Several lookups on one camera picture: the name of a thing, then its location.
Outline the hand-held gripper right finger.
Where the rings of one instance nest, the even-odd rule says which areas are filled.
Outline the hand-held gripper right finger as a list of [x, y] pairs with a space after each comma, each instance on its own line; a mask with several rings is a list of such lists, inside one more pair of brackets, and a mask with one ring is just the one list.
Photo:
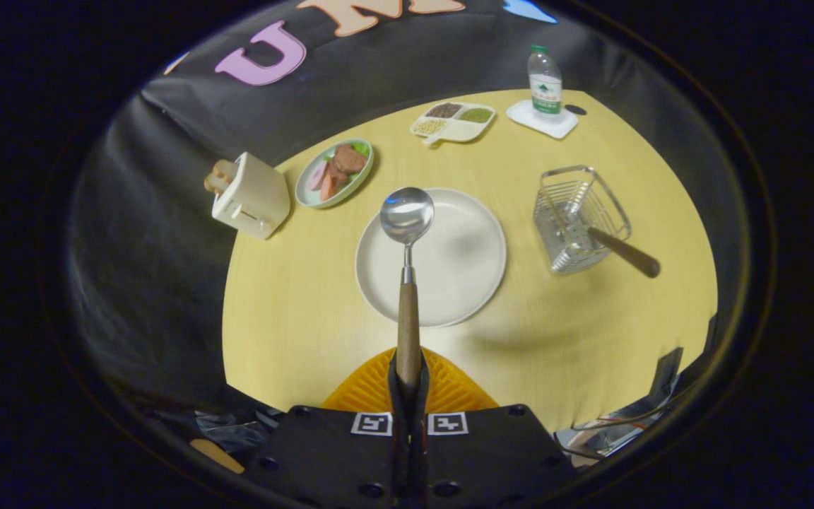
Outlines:
[[448, 358], [423, 354], [427, 506], [523, 506], [574, 480], [571, 460], [529, 406], [500, 406]]

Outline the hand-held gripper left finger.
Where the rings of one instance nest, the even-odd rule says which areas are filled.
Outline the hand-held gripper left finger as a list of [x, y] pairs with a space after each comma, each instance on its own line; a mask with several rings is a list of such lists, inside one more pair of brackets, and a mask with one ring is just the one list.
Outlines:
[[297, 405], [248, 466], [256, 486], [306, 506], [390, 506], [403, 458], [394, 350], [365, 361], [321, 406]]

